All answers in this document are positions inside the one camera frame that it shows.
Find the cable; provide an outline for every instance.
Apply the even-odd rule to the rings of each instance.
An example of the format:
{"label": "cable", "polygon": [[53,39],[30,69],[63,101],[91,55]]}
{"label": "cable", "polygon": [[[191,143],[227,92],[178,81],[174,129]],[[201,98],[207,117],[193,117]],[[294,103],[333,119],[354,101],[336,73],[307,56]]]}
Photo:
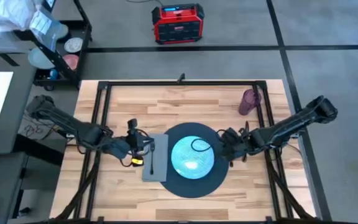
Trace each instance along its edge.
{"label": "cable", "polygon": [[81,155],[84,155],[85,152],[82,152],[82,151],[80,150],[80,144],[78,143],[77,138],[70,138],[70,139],[67,140],[67,143],[69,143],[69,142],[72,141],[72,140],[75,140],[75,144],[66,144],[66,147],[67,147],[67,146],[76,146],[77,151],[78,151]]}
{"label": "cable", "polygon": [[130,2],[130,3],[145,3],[145,2],[150,2],[150,1],[156,1],[158,3],[160,3],[161,6],[164,6],[160,0],[143,0],[143,1],[132,1],[132,0],[125,0],[127,2]]}
{"label": "cable", "polygon": [[125,165],[123,162],[122,162],[122,159],[119,160],[119,162],[121,163],[121,165],[123,167],[130,167],[132,165],[132,162],[129,163],[129,165]]}
{"label": "cable", "polygon": [[78,132],[78,129],[76,129],[75,130],[76,131],[76,134],[75,134],[75,144],[76,144],[76,146],[77,146],[77,151],[81,154],[81,155],[85,155],[85,152],[81,152],[81,150],[80,150],[80,143],[79,143],[79,136],[80,136],[80,134],[79,134],[79,132]]}
{"label": "cable", "polygon": [[150,165],[150,175],[154,174],[154,168],[153,168],[154,149],[155,149],[155,145],[153,143],[152,145],[150,145],[150,151],[152,152],[152,162],[151,162],[151,165]]}
{"label": "cable", "polygon": [[299,154],[302,154],[301,150],[298,149],[297,147],[295,147],[295,146],[293,146],[293,145],[291,145],[291,144],[287,144],[286,146],[290,146],[291,148],[293,148],[293,149],[295,149],[296,151],[298,151]]}
{"label": "cable", "polygon": [[208,149],[212,149],[212,146],[211,146],[210,144],[208,144],[209,147],[206,148],[206,149],[202,149],[202,150],[195,149],[193,144],[194,144],[194,142],[196,142],[196,141],[203,141],[203,142],[205,142],[206,144],[208,144],[208,142],[207,142],[205,139],[196,138],[196,139],[194,139],[194,140],[191,142],[191,144],[190,144],[192,150],[194,150],[194,151],[196,151],[196,152],[205,152],[205,151],[207,151]]}
{"label": "cable", "polygon": [[141,132],[141,133],[143,133],[146,137],[150,137],[149,136],[149,134],[147,134],[147,132],[145,132],[145,131],[143,131],[143,130],[141,130],[141,129],[139,129],[139,128],[137,128],[137,129],[135,129],[136,131],[139,131],[139,132]]}

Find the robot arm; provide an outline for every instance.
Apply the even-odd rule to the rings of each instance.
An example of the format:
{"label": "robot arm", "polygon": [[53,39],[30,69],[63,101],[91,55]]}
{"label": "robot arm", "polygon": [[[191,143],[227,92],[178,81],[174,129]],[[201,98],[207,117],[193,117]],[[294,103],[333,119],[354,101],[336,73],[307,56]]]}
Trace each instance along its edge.
{"label": "robot arm", "polygon": [[125,158],[131,149],[125,137],[112,138],[113,131],[108,127],[75,119],[56,108],[50,96],[34,97],[26,110],[31,118],[54,122],[66,133],[74,135],[79,145],[88,149],[102,150],[118,159]]}
{"label": "robot arm", "polygon": [[248,132],[240,130],[240,136],[232,129],[225,130],[221,136],[224,143],[223,156],[231,161],[245,154],[255,155],[264,150],[285,145],[292,134],[312,123],[326,124],[337,116],[337,109],[323,96],[307,104],[299,113],[268,128],[257,128]]}

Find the black metal frame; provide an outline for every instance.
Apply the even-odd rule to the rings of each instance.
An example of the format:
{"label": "black metal frame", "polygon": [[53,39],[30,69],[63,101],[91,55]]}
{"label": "black metal frame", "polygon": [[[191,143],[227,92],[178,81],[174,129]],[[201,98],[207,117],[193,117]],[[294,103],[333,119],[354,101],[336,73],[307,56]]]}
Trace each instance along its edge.
{"label": "black metal frame", "polygon": [[[37,69],[35,73],[34,78],[34,85],[37,86],[54,86],[55,84],[59,85],[72,85],[76,87],[77,89],[80,88],[80,76],[79,72],[82,70],[86,49],[88,48],[89,41],[92,41],[91,37],[91,31],[92,31],[92,25],[88,19],[88,16],[85,14],[84,9],[82,8],[82,5],[79,0],[73,0],[75,3],[75,6],[77,7],[77,10],[80,12],[81,17],[83,20],[78,21],[60,21],[60,23],[65,24],[70,32],[73,32],[74,30],[81,31],[84,35],[83,37],[83,45],[82,48],[78,54],[79,61],[78,66],[76,70],[72,70],[64,61],[63,57],[59,54],[57,50],[52,52],[48,48],[46,48],[43,44],[41,44],[37,38],[34,36],[34,34],[30,30],[26,31],[18,31],[15,30],[14,33],[20,40],[30,40],[33,41],[36,46],[49,58],[49,60],[54,64],[55,69],[57,72],[62,75],[63,77],[58,80],[48,80],[48,79],[40,79],[39,77],[45,76],[45,72],[49,73],[48,70],[40,70]],[[53,7],[46,7],[47,10],[50,12],[52,11]]]}
{"label": "black metal frame", "polygon": [[[89,53],[116,53],[116,52],[197,52],[197,51],[266,51],[279,50],[282,58],[285,75],[290,89],[291,98],[295,112],[301,110],[300,98],[295,85],[295,79],[292,74],[287,51],[293,50],[358,50],[356,45],[285,45],[282,37],[280,25],[273,6],[272,0],[266,0],[268,11],[272,20],[278,45],[205,45],[205,46],[163,46],[163,47],[108,47],[108,48],[90,48]],[[316,158],[311,146],[311,139],[308,131],[305,130],[300,135],[300,141],[304,146],[305,156],[307,159],[306,170],[310,175],[309,181],[312,196],[316,199],[316,214],[323,220],[332,220],[329,211],[327,199],[323,189],[323,183],[319,174]]]}
{"label": "black metal frame", "polygon": [[[183,74],[183,75],[181,75],[181,77],[177,81],[133,81],[133,82],[132,81],[123,81],[123,82],[120,82],[120,81],[116,81],[116,82],[101,81],[101,82],[98,83],[98,89],[97,89],[97,92],[96,92],[94,110],[93,110],[93,115],[92,115],[92,122],[94,122],[94,123],[96,122],[96,118],[97,118],[98,110],[99,110],[99,105],[100,105],[101,94],[102,94],[103,90],[106,90],[106,96],[105,96],[105,100],[104,100],[104,107],[103,107],[103,113],[102,113],[102,119],[101,119],[101,125],[106,125],[107,115],[108,115],[108,108],[109,108],[109,101],[110,101],[111,90],[112,90],[113,86],[248,85],[248,86],[251,86],[254,90],[257,90],[258,87],[262,90],[262,93],[264,95],[264,100],[265,100],[266,112],[267,112],[269,125],[274,124],[273,114],[272,114],[272,110],[271,110],[271,105],[270,105],[270,100],[269,100],[269,94],[268,94],[268,91],[267,91],[266,81],[260,81],[260,80],[258,80],[258,81],[230,81],[230,80],[224,80],[224,81],[219,81],[219,80],[216,80],[216,81],[188,81],[188,80],[184,80],[184,78],[185,78],[185,76]],[[260,127],[264,127],[265,124],[264,124],[264,120],[263,120],[263,112],[262,112],[262,107],[260,105],[257,107],[257,114],[258,114]],[[94,178],[92,180],[91,187],[90,187],[90,190],[89,190],[89,197],[88,197],[88,201],[87,201],[86,215],[85,215],[86,219],[91,218],[91,213],[92,213],[93,203],[94,203],[94,195],[95,195],[95,191],[96,191],[96,182],[97,182],[97,177],[98,177],[100,157],[101,157],[100,152],[96,152],[96,155],[95,155],[95,158],[94,158],[94,166],[96,165],[97,172],[96,172],[96,175],[94,175]],[[276,151],[275,152],[275,157],[276,157],[275,162],[277,163],[277,167],[278,167],[279,178],[283,182],[284,186],[287,186],[287,183],[286,183],[286,180],[285,180],[285,172],[284,172],[284,169],[283,169],[282,159],[281,159],[280,153],[278,153]],[[83,168],[82,168],[82,171],[81,171],[80,186],[82,186],[82,184],[84,182],[84,179],[86,177],[86,174],[88,172],[89,160],[90,160],[90,151],[87,150],[85,158],[84,158],[84,162],[83,162]],[[281,214],[281,211],[280,211],[280,203],[279,203],[279,199],[278,199],[278,193],[277,193],[275,181],[274,181],[271,173],[269,172],[269,171],[271,171],[271,170],[269,170],[269,167],[273,167],[272,158],[270,157],[269,152],[265,152],[265,161],[267,163],[267,173],[268,173],[268,179],[269,179],[270,189],[271,189],[271,193],[272,193],[272,202],[273,202],[273,207],[274,207],[274,211],[275,211],[275,216],[276,216],[276,218],[281,218],[282,214]],[[287,217],[288,218],[293,218],[291,205],[288,203],[287,199],[285,199],[285,207],[286,207]],[[79,218],[79,216],[80,216],[80,208],[81,208],[81,200],[76,205],[75,212],[74,212],[74,217],[73,217],[74,219]],[[242,222],[242,223],[260,223],[260,222]]]}

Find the shelf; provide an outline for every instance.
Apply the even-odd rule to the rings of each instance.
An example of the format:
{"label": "shelf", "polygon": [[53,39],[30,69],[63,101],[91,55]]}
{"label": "shelf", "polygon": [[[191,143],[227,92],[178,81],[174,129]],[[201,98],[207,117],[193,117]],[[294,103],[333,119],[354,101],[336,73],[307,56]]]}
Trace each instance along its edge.
{"label": "shelf", "polygon": [[68,65],[64,62],[64,66],[68,68],[70,71],[70,76],[68,74],[64,74],[64,72],[59,71],[56,67],[56,69],[59,73],[59,79],[57,80],[49,80],[47,77],[49,77],[50,70],[42,70],[37,69],[35,72],[35,80],[34,85],[37,86],[50,86],[50,85],[61,85],[61,84],[71,84],[76,85],[78,87],[80,82],[80,71],[83,67],[83,62],[86,55],[86,49],[88,48],[88,43],[91,38],[91,29],[88,24],[84,24],[83,21],[60,21],[62,24],[65,24],[68,26],[70,31],[70,38],[73,37],[79,37],[83,40],[83,45],[81,47],[81,50],[76,53],[68,53],[64,49],[65,42],[69,39],[65,37],[61,42],[57,42],[56,44],[56,52],[61,58],[63,58],[67,54],[75,54],[79,57],[78,59],[78,65],[75,71],[68,68]]}

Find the black floor stripe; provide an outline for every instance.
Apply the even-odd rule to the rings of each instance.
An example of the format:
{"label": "black floor stripe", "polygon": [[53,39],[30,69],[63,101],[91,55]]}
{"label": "black floor stripe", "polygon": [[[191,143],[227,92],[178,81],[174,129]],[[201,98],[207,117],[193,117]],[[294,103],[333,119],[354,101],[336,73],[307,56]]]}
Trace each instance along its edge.
{"label": "black floor stripe", "polygon": [[358,50],[358,45],[288,45],[283,50]]}
{"label": "black floor stripe", "polygon": [[10,56],[8,56],[7,54],[0,54],[0,57],[2,59],[4,59],[9,65],[16,67],[19,66],[18,63],[16,63]]}
{"label": "black floor stripe", "polygon": [[[301,107],[298,91],[296,89],[295,80],[293,78],[290,61],[288,59],[287,51],[285,50],[285,44],[284,44],[283,36],[282,36],[281,30],[280,30],[280,25],[278,24],[277,15],[275,13],[272,0],[266,0],[266,3],[267,3],[268,11],[270,13],[270,17],[272,18],[272,23],[273,23],[275,35],[277,38],[277,43],[280,46],[280,55],[281,55],[281,58],[283,61],[285,75],[287,76],[287,82],[290,87],[290,94],[291,94],[291,97],[293,100],[293,104],[294,104],[296,112],[299,112],[302,109],[302,107]],[[331,214],[329,212],[327,199],[326,199],[326,196],[324,193],[323,183],[321,181],[321,177],[318,172],[316,158],[314,156],[314,152],[311,147],[310,137],[309,137],[307,131],[304,134],[302,134],[302,141],[303,141],[303,145],[305,147],[305,154],[306,154],[306,158],[308,160],[307,166],[309,167],[311,178],[313,181],[313,187],[316,192],[315,196],[318,201],[318,206],[319,206],[318,209],[321,213],[320,214],[321,218],[326,221],[331,220]]]}
{"label": "black floor stripe", "polygon": [[88,48],[88,53],[117,52],[196,52],[196,51],[247,51],[247,50],[278,50],[274,45],[233,45],[233,46],[180,46],[180,47],[98,47]]}
{"label": "black floor stripe", "polygon": [[260,50],[358,50],[358,45],[222,45],[181,47],[91,47],[88,53],[120,52],[197,52],[197,51],[260,51]]}

